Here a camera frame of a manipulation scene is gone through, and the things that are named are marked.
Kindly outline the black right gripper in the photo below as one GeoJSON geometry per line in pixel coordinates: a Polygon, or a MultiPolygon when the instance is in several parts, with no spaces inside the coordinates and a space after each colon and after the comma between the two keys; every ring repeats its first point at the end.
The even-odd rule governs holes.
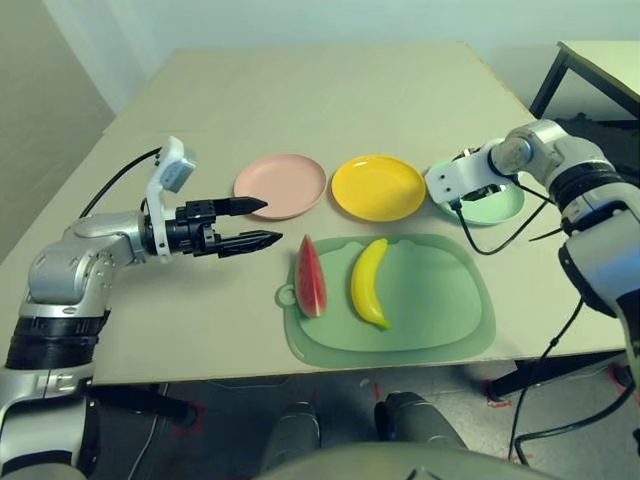
{"type": "Polygon", "coordinates": [[[496,193],[501,193],[506,190],[506,185],[501,184],[490,184],[484,187],[481,187],[477,190],[467,193],[462,197],[464,201],[478,201],[483,198],[489,197],[496,193]]]}

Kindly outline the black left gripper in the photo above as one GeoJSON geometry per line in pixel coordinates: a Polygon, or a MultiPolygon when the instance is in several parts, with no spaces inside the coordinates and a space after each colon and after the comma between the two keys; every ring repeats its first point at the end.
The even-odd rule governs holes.
{"type": "Polygon", "coordinates": [[[266,249],[281,240],[283,234],[255,230],[221,239],[214,226],[216,216],[248,215],[267,205],[248,196],[188,201],[176,209],[173,220],[167,221],[169,250],[194,257],[218,253],[219,258],[227,258],[266,249]]]}

